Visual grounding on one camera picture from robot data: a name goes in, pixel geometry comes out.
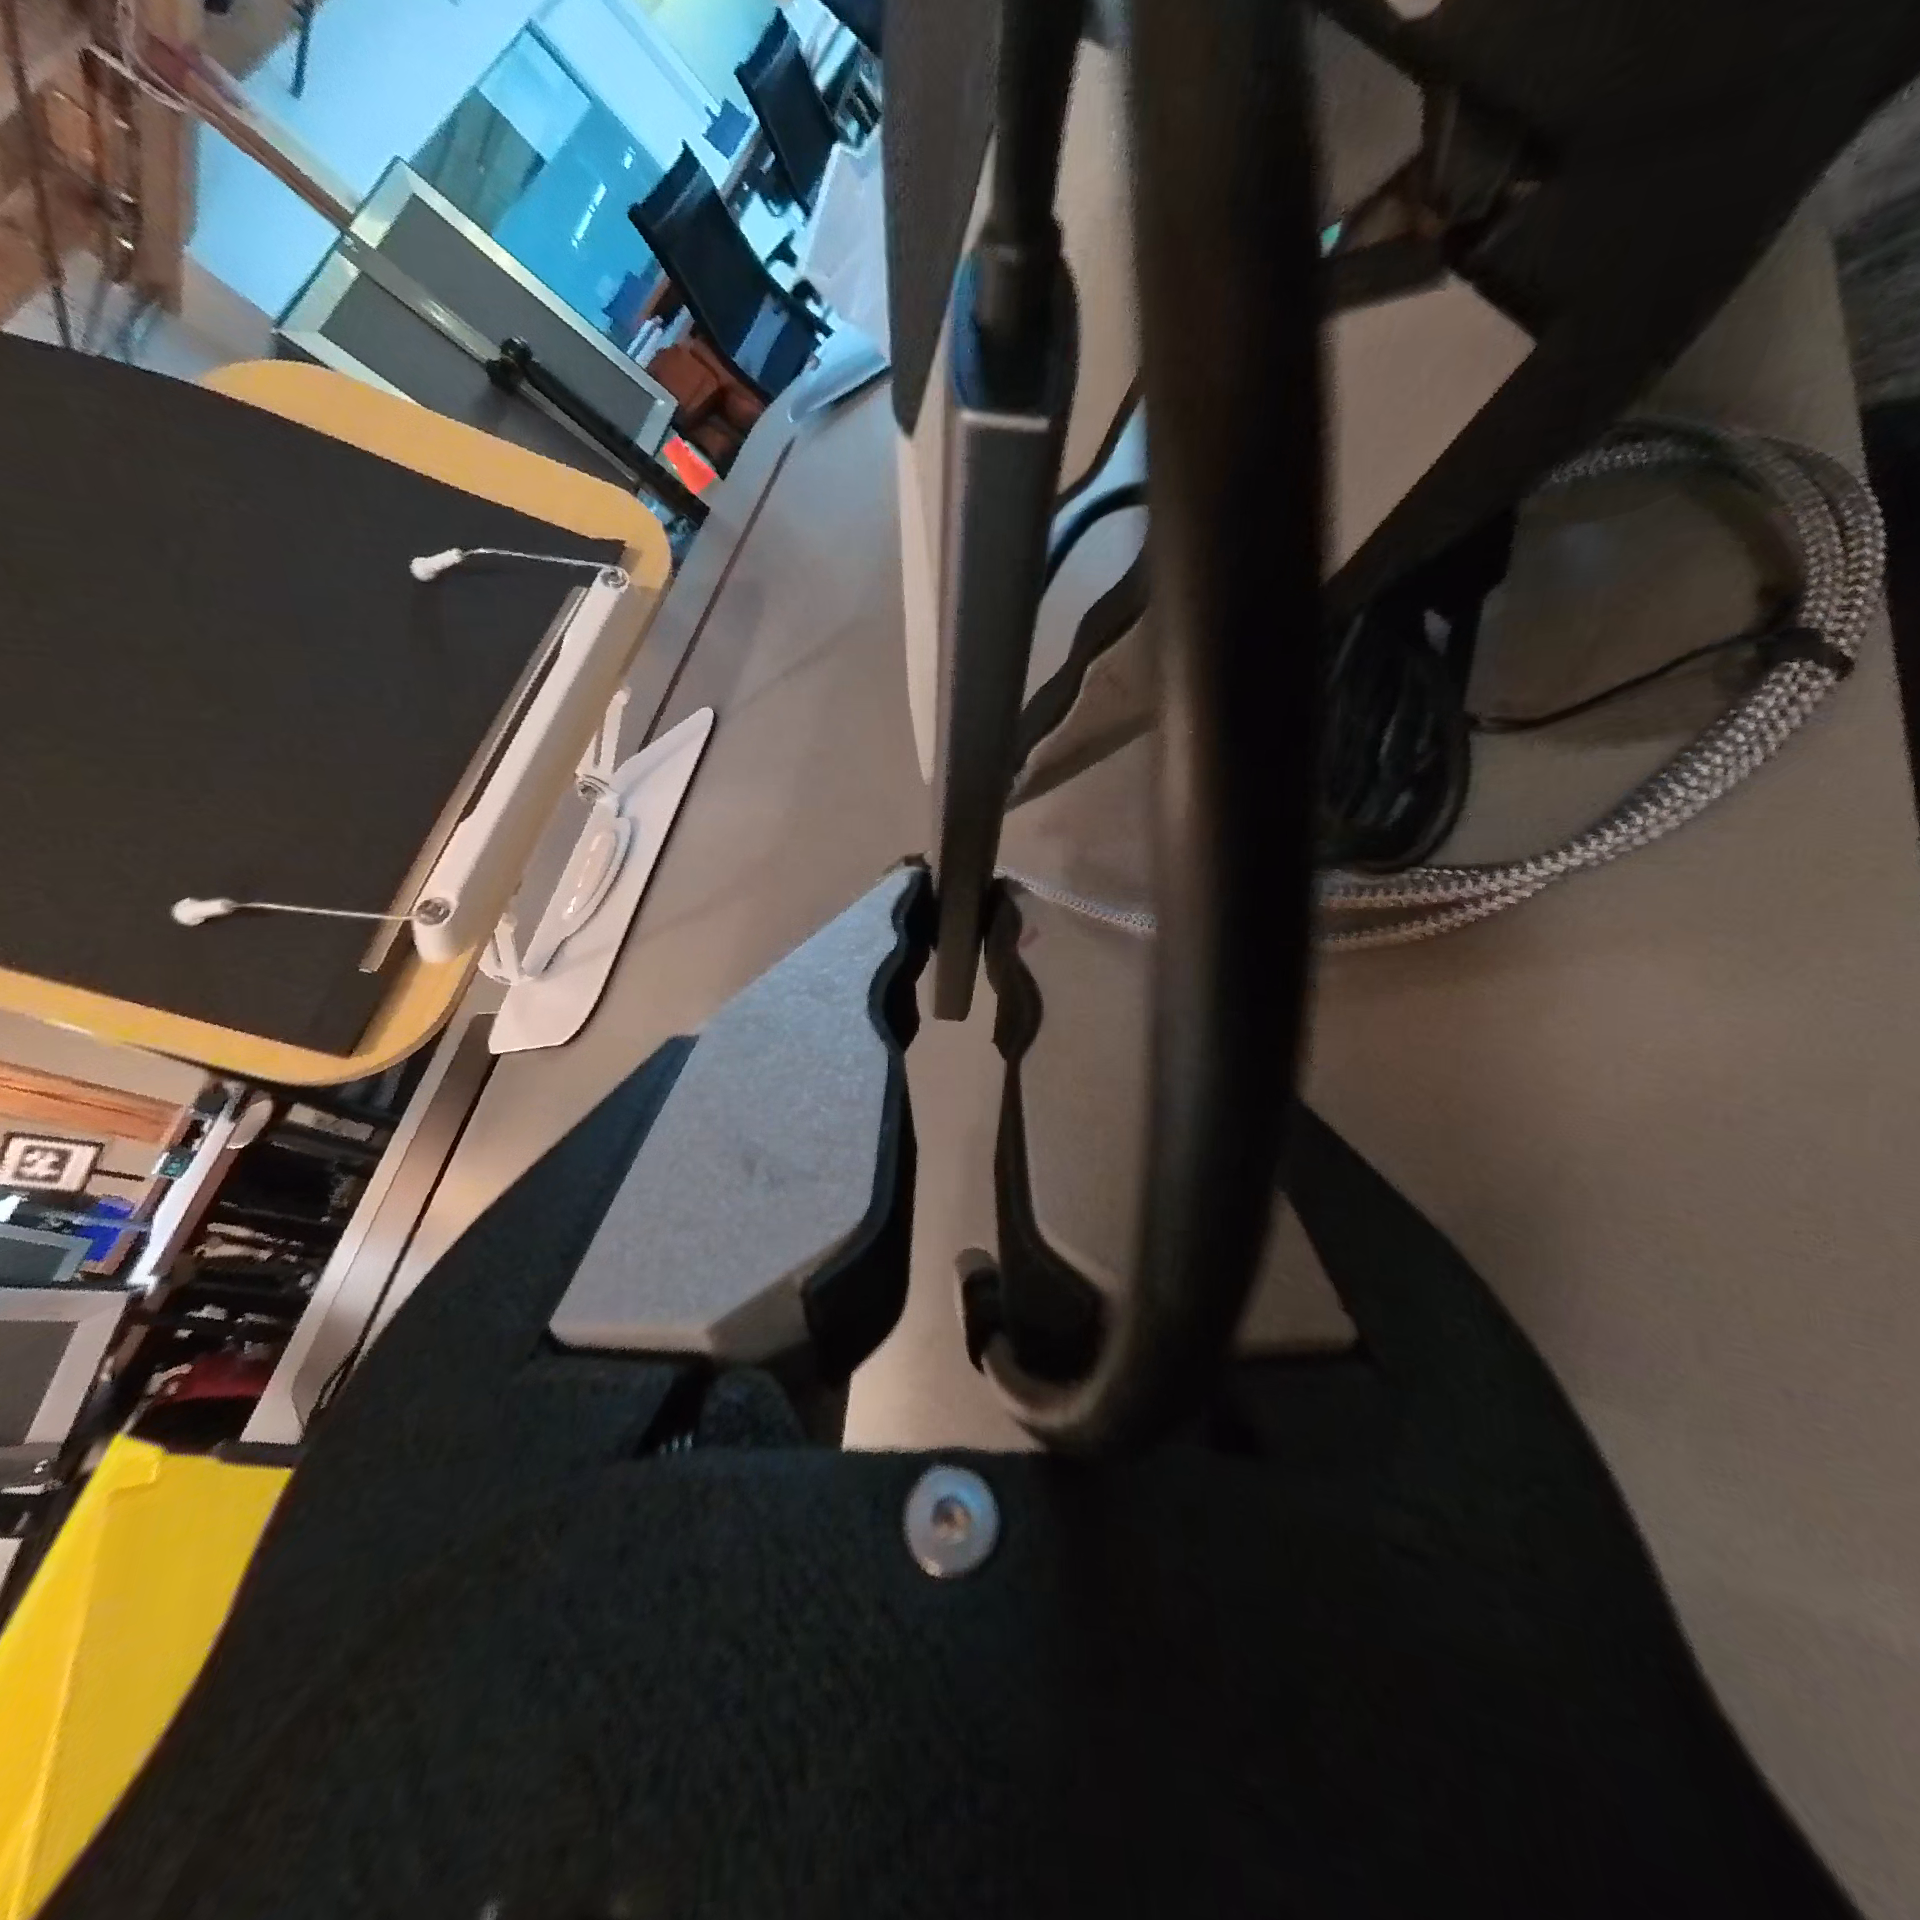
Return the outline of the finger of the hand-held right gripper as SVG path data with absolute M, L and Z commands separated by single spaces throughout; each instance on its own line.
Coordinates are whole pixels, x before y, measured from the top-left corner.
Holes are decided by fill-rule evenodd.
M 989 0 L 888 0 L 888 362 L 902 453 L 902 646 L 921 759 L 921 842 L 933 857 L 933 703 L 942 703 L 942 385 L 952 288 L 972 249 L 976 170 L 989 148 Z
M 1066 154 L 1059 180 L 1059 242 L 1090 330 L 1086 366 L 1097 341 L 1138 362 L 1135 148 L 1126 134 L 1111 148 L 1111 160 Z M 1655 170 L 1573 170 L 1573 180 L 1556 175 L 1504 215 L 1457 215 L 1436 284 L 1366 284 L 1332 366 L 1336 460 L 1353 460 L 1332 489 L 1332 638 L 1375 610 L 1402 618 L 1457 549 L 1504 526 L 1563 460 L 1587 453 L 1694 344 L 1807 192 L 1807 170 L 1763 192 L 1763 170 L 1729 148 L 1689 148 Z M 1489 341 L 1475 311 L 1502 311 L 1528 341 L 1502 385 L 1471 378 L 1471 341 Z M 1103 385 L 1086 370 L 1066 410 L 1058 549 L 1090 497 L 1119 493 L 1119 453 L 1147 437 L 1135 366 L 1103 446 L 1090 446 Z M 1019 799 L 1111 759 L 1147 728 L 1147 565 L 1135 565 L 1086 602 L 1074 656 L 1019 712 Z

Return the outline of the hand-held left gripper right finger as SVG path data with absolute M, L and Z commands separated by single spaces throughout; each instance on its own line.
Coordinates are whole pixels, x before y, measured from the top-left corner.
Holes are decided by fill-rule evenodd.
M 1044 995 L 1044 1036 L 1019 1053 L 1025 1191 L 1044 1235 L 1103 1296 L 1126 1296 L 1138 1249 L 1147 1085 L 1155 1085 L 1155 942 L 1010 883 L 1019 973 Z M 1275 1196 L 1235 1360 L 1336 1360 L 1355 1329 Z

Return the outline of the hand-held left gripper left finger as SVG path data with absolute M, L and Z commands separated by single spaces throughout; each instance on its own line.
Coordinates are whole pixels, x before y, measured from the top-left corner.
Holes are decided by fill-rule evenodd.
M 552 1338 L 597 1360 L 852 1373 L 908 1300 L 926 872 L 893 865 L 800 952 L 735 995 Z

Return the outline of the slim silver usb hub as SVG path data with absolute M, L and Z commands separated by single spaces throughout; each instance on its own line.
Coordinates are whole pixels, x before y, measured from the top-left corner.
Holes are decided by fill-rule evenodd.
M 933 955 L 926 1012 L 963 1022 L 1010 794 L 1059 432 L 1044 410 L 952 402 L 933 627 Z

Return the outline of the white board stand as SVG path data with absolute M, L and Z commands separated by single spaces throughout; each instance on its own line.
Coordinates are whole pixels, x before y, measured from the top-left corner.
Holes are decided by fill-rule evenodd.
M 624 751 L 634 690 L 611 684 L 611 638 L 621 618 L 641 610 L 634 577 L 621 565 L 526 549 L 447 549 L 408 570 L 418 587 L 449 587 L 477 565 L 560 570 L 573 595 L 401 898 L 422 964 L 457 964 L 475 952 L 498 988 L 493 1053 L 552 1053 L 573 1046 L 611 995 L 611 964 L 704 777 L 716 712 L 691 712 L 658 746 Z M 535 922 L 518 929 L 518 876 L 543 837 L 535 799 L 552 799 L 557 783 L 560 799 L 584 799 L 584 820 L 560 872 L 535 883 Z

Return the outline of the black chair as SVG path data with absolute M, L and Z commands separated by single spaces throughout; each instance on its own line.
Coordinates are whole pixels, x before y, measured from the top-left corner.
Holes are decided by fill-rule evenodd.
M 830 322 L 771 284 L 696 148 L 624 215 L 737 385 L 771 402 L 810 370 Z
M 737 60 L 735 76 L 771 148 L 787 201 L 819 212 L 830 154 L 837 154 L 837 123 L 810 76 L 810 60 L 800 60 L 800 34 L 787 28 L 787 13 L 771 13 L 763 28 L 763 40 Z

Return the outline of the grey framed partition panel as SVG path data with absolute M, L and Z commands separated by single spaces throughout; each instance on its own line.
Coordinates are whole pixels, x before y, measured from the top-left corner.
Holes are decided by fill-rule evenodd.
M 498 344 L 526 344 L 573 402 L 597 410 L 641 460 L 659 460 L 673 402 L 487 242 L 438 180 L 388 160 L 315 273 L 272 320 L 272 362 L 352 370 L 498 446 L 621 481 L 577 420 L 493 385 Z

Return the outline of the cluttered storage shelf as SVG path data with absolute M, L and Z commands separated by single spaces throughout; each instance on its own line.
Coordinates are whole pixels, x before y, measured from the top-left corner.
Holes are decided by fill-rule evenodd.
M 254 1424 L 408 1069 L 340 1087 L 207 1085 L 147 1173 L 5 1191 L 5 1488 L 78 1476 L 116 1432 L 223 1451 Z

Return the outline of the black board with yellow edge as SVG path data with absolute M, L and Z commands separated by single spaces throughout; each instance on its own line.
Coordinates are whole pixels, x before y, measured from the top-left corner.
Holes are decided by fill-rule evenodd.
M 457 1012 L 669 591 L 634 493 L 323 366 L 0 344 L 0 1004 L 323 1087 Z

